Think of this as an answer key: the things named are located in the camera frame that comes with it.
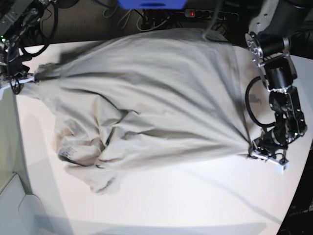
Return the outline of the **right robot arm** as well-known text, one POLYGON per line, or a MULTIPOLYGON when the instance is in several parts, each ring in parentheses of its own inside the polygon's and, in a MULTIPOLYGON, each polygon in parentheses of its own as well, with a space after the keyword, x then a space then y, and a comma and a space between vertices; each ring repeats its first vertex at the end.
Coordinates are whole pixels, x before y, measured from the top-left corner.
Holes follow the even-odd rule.
POLYGON ((2 0, 0 2, 0 91, 11 89, 18 95, 25 83, 33 82, 34 75, 23 62, 41 55, 51 44, 58 26, 56 0, 2 0), (45 37, 40 25, 45 10, 53 7, 53 27, 45 37), (38 31, 44 45, 36 53, 25 49, 25 41, 38 31))

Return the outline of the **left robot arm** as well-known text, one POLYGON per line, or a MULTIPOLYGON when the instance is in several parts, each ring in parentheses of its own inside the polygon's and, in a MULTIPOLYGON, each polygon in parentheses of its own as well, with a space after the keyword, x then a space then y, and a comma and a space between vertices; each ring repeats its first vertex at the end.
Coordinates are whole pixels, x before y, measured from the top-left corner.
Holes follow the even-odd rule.
POLYGON ((311 0, 266 0, 245 35, 259 73, 246 89, 245 105, 252 121, 262 128, 260 137, 251 143, 249 157, 275 164, 280 173, 290 165, 286 157, 289 144, 307 131, 298 90, 293 85, 298 76, 290 47, 291 37, 312 8, 311 0), (269 106, 275 116, 269 124, 259 122, 250 107, 249 93, 258 81, 269 92, 269 106))

